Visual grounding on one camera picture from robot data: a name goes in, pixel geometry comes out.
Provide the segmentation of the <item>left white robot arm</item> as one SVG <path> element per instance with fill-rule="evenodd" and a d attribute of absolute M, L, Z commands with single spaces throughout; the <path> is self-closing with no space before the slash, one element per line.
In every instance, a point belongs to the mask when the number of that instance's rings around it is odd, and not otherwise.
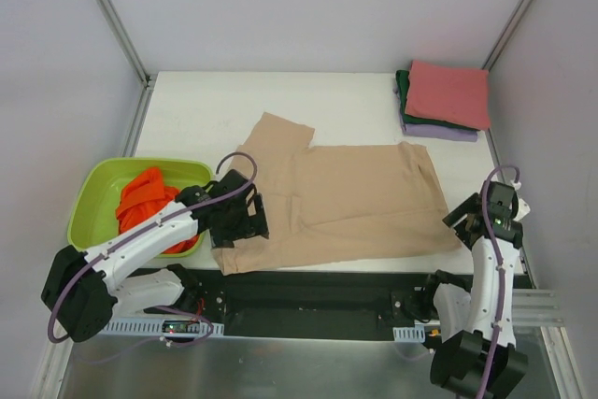
<path fill-rule="evenodd" d="M 165 250 L 209 233 L 215 248 L 269 236 L 263 197 L 251 178 L 232 169 L 219 181 L 183 189 L 150 218 L 107 242 L 57 252 L 41 293 L 50 310 L 50 342 L 84 342 L 119 315 L 165 307 L 198 319 L 203 293 L 181 264 L 139 276 L 136 270 Z"/>

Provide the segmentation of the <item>beige t shirt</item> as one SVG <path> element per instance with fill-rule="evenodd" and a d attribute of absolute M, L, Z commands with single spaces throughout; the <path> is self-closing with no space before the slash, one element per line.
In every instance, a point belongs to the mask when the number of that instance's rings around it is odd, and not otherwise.
<path fill-rule="evenodd" d="M 314 146 L 314 129 L 262 115 L 231 167 L 263 197 L 269 237 L 212 255 L 225 275 L 354 260 L 425 256 L 461 243 L 425 147 Z"/>

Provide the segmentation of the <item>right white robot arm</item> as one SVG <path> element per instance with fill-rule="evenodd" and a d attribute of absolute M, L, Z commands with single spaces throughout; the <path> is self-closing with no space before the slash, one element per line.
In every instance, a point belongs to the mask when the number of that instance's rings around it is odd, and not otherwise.
<path fill-rule="evenodd" d="M 437 271 L 420 296 L 420 307 L 441 327 L 430 380 L 460 398 L 506 398 L 527 371 L 512 318 L 523 238 L 518 213 L 515 187 L 487 180 L 444 218 L 471 251 L 473 281 L 465 284 Z"/>

